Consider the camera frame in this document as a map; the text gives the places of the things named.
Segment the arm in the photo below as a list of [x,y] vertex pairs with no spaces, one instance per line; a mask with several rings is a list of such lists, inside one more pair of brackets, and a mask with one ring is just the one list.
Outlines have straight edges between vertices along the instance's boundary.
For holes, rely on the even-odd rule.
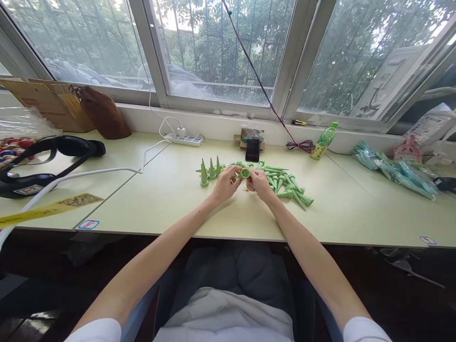
[[251,172],[247,180],[250,190],[271,209],[285,239],[309,281],[334,315],[343,331],[353,317],[371,319],[347,278],[323,245],[285,208],[269,187],[263,171]]
[[202,222],[216,207],[233,196],[242,181],[236,180],[233,173],[241,169],[236,165],[228,166],[219,175],[212,194],[202,204],[125,265],[98,295],[73,331],[106,317],[114,318],[124,328],[131,311],[166,271]]

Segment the yellow measuring tape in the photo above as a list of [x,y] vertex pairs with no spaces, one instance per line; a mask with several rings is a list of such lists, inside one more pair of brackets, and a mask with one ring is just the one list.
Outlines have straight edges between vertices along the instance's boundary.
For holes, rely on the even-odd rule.
[[29,221],[32,219],[40,219],[46,216],[52,216],[60,214],[66,211],[70,211],[79,207],[83,207],[87,204],[97,203],[103,201],[102,198],[91,194],[81,194],[74,197],[70,197],[61,200],[56,203],[49,204],[44,207],[24,211],[16,215],[9,215],[0,218],[0,229],[4,229],[9,226],[14,226],[18,223]]

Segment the brown leather bag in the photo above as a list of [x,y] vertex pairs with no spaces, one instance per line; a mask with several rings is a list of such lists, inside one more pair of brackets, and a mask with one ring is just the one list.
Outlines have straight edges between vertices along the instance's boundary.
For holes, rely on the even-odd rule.
[[71,85],[71,92],[81,102],[87,116],[105,139],[122,139],[132,131],[114,101],[91,86]]

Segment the hand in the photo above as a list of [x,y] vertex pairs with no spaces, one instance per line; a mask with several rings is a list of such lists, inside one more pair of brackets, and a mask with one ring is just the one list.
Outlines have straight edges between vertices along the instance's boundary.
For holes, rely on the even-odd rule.
[[236,179],[234,172],[240,173],[242,167],[238,165],[229,165],[219,176],[217,184],[212,191],[212,200],[221,204],[233,196],[242,183],[242,178]]
[[250,169],[250,177],[247,178],[247,188],[250,191],[256,191],[258,197],[263,201],[267,202],[271,196],[275,196],[274,192],[269,185],[269,181],[266,178],[266,174],[262,170]]

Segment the power strip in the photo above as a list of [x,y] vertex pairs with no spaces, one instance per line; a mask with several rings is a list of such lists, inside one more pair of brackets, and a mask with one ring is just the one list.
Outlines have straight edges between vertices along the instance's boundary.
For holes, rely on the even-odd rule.
[[190,146],[201,146],[204,142],[204,138],[198,138],[194,136],[189,136],[186,135],[184,137],[180,137],[179,134],[175,134],[175,136],[172,136],[172,133],[169,133],[165,136],[166,139],[168,139],[172,143],[179,143],[182,145],[190,145]]

